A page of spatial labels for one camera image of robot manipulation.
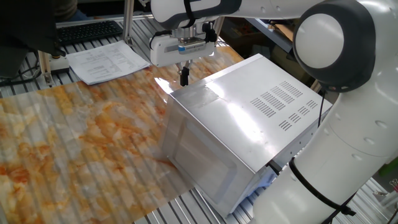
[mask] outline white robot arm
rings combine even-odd
[[[334,205],[344,204],[398,150],[397,3],[318,2],[152,0],[154,17],[166,29],[198,29],[226,14],[301,16],[294,35],[296,59],[323,88],[341,93],[313,139],[256,200],[257,224],[323,223]],[[189,19],[184,3],[190,3],[194,18],[202,19]]]
[[[205,41],[203,25],[219,16],[291,19],[322,0],[152,0],[155,19],[171,35],[154,37],[150,59],[158,67],[210,55],[214,41]]]

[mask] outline cable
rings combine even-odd
[[[42,71],[41,71],[41,70],[36,70],[35,73],[33,74],[32,78],[28,78],[28,79],[26,79],[26,80],[14,81],[14,82],[13,82],[14,79],[20,77],[20,76],[18,75],[18,76],[15,76],[14,78],[10,78],[10,79],[1,81],[1,82],[0,82],[0,87],[9,86],[9,85],[25,84],[25,83],[28,83],[28,82],[30,82],[30,81],[35,80],[35,79],[36,79],[37,77],[39,77],[41,74],[42,74]]]
[[[1,81],[1,82],[0,82],[0,87],[4,87],[4,86],[8,86],[8,85],[24,84],[24,83],[33,81],[33,80],[35,80],[37,77],[39,77],[40,74],[41,74],[41,71],[40,71],[40,69],[39,69],[39,68],[40,68],[40,66],[39,66],[39,57],[38,57],[38,55],[36,55],[36,54],[35,54],[35,56],[36,56],[36,62],[35,62],[35,66],[34,66],[34,67],[32,67],[32,68],[30,68],[30,69],[27,69],[27,70],[21,72],[20,74],[14,76],[14,77],[12,77],[12,78],[7,78],[7,79]],[[36,71],[33,73],[32,76],[27,76],[27,75],[25,75],[26,73],[31,72],[32,70],[35,70],[35,69],[36,69]],[[23,75],[25,78],[27,78],[27,79],[25,79],[25,80],[20,80],[20,81],[14,81],[14,82],[13,82],[13,80],[17,79],[18,77],[21,77],[22,75]]]
[[[397,213],[398,213],[398,208],[396,209],[396,212],[394,212],[390,220],[387,222],[387,224],[390,224],[392,222],[392,220],[397,216]]]
[[[321,109],[320,109],[320,111],[319,111],[318,128],[319,128],[319,126],[321,125],[322,109],[323,109],[323,102],[324,102],[324,100],[325,100],[325,95],[326,95],[326,90],[323,90]]]
[[[172,34],[172,31],[171,31],[171,30],[163,30],[163,31],[158,31],[158,32],[156,32],[156,33],[154,34],[154,36],[151,38],[150,42],[149,42],[149,48],[150,48],[151,50],[153,50],[153,49],[152,49],[152,41],[155,39],[155,37],[162,36],[162,35],[166,35],[166,34],[171,35],[171,34]]]

